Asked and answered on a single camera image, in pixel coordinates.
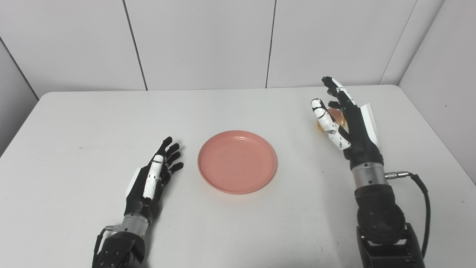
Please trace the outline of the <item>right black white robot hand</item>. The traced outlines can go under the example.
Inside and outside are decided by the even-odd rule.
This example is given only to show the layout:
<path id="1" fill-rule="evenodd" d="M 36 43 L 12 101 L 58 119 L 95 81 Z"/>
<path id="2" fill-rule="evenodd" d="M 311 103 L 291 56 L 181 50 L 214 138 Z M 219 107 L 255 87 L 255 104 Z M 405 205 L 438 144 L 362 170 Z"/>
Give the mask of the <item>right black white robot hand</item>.
<path id="1" fill-rule="evenodd" d="M 342 112 L 347 128 L 338 124 L 321 99 L 311 100 L 311 107 L 323 131 L 335 146 L 344 152 L 345 159 L 350 162 L 350 168 L 367 162 L 383 165 L 384 159 L 370 105 L 359 107 L 346 88 L 330 76 L 323 77 L 321 81 L 327 87 L 327 93 L 337 99 L 330 101 L 329 107 Z"/>

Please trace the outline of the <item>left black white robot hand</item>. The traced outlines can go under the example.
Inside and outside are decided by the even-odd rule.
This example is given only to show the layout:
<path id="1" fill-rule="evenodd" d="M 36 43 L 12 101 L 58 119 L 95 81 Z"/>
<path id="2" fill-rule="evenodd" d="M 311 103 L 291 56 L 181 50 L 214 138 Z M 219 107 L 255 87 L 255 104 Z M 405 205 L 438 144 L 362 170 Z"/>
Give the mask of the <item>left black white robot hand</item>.
<path id="1" fill-rule="evenodd" d="M 127 191 L 124 215 L 142 216 L 148 223 L 158 218 L 164 188 L 184 167 L 184 163 L 177 162 L 180 157 L 180 144 L 171 136 L 164 139 L 149 163 L 136 171 Z"/>

